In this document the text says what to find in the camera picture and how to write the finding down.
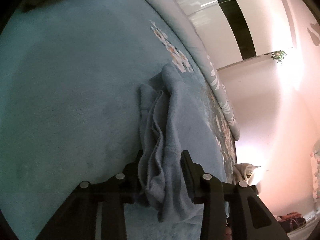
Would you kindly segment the white wardrobe with black stripe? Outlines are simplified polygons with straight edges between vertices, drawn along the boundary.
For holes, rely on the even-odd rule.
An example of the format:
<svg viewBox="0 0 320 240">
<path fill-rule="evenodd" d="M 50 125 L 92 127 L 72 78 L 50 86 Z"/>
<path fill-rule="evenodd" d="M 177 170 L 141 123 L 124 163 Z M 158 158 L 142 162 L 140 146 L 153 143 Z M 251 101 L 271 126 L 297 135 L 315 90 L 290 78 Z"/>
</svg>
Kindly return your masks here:
<svg viewBox="0 0 320 240">
<path fill-rule="evenodd" d="M 216 69 L 295 44 L 287 0 L 177 0 Z"/>
</svg>

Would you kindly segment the dark floral bed blanket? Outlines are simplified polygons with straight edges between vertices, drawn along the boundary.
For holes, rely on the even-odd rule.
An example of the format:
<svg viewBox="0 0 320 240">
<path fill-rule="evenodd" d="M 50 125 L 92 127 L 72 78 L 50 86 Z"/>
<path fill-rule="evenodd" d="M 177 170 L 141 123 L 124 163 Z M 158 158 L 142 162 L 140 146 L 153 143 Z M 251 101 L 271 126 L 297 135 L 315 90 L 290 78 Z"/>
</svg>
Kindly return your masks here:
<svg viewBox="0 0 320 240">
<path fill-rule="evenodd" d="M 100 183 L 141 147 L 140 87 L 172 55 L 189 61 L 177 119 L 185 148 L 226 181 L 215 103 L 199 65 L 146 0 L 50 0 L 16 9 L 1 34 L 1 211 L 19 239 L 35 239 L 82 181 Z"/>
</svg>

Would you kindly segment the light blue daisy quilt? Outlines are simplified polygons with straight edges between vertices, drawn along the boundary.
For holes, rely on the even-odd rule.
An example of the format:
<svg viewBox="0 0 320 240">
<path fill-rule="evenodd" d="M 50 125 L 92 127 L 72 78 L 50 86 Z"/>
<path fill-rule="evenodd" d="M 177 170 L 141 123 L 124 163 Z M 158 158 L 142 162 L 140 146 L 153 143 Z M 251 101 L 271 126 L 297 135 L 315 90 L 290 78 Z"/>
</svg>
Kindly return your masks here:
<svg viewBox="0 0 320 240">
<path fill-rule="evenodd" d="M 146 1 L 158 12 L 183 43 L 210 85 L 234 140 L 239 140 L 240 129 L 235 119 L 233 106 L 228 99 L 226 88 L 220 80 L 217 70 L 211 62 L 210 56 L 190 20 L 174 0 Z"/>
</svg>

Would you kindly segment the cream yellow patterned blanket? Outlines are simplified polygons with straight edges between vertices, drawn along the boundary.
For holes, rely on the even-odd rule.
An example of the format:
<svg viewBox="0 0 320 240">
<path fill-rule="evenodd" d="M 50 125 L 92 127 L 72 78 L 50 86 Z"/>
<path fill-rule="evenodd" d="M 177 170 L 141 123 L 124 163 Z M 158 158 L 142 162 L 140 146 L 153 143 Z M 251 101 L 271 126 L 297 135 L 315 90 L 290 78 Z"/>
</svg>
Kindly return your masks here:
<svg viewBox="0 0 320 240">
<path fill-rule="evenodd" d="M 248 185 L 255 185 L 255 174 L 260 171 L 260 166 L 249 163 L 240 163 L 233 165 L 233 184 L 245 181 Z"/>
</svg>

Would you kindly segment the green hanging plant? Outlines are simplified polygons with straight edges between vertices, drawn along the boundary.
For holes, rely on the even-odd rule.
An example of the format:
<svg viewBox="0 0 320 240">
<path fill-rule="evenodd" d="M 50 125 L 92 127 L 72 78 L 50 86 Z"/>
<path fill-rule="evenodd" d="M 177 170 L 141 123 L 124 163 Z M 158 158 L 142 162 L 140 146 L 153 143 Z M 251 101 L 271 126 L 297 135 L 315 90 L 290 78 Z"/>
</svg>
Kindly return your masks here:
<svg viewBox="0 0 320 240">
<path fill-rule="evenodd" d="M 284 50 L 274 51 L 271 53 L 271 59 L 275 60 L 276 63 L 283 61 L 287 53 Z"/>
</svg>

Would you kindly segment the light blue garment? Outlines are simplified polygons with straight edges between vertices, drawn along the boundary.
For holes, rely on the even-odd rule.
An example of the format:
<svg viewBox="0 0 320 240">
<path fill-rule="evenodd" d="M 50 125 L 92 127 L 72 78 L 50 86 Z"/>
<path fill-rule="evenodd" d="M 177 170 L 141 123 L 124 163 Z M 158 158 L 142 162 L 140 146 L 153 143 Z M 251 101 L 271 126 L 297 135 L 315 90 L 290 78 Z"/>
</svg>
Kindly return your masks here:
<svg viewBox="0 0 320 240">
<path fill-rule="evenodd" d="M 183 81 L 182 72 L 166 64 L 140 87 L 140 138 L 143 155 L 138 178 L 160 222 L 200 224 L 203 206 L 192 203 L 181 169 L 181 153 L 221 181 L 227 180 L 223 158 L 209 126 Z"/>
</svg>

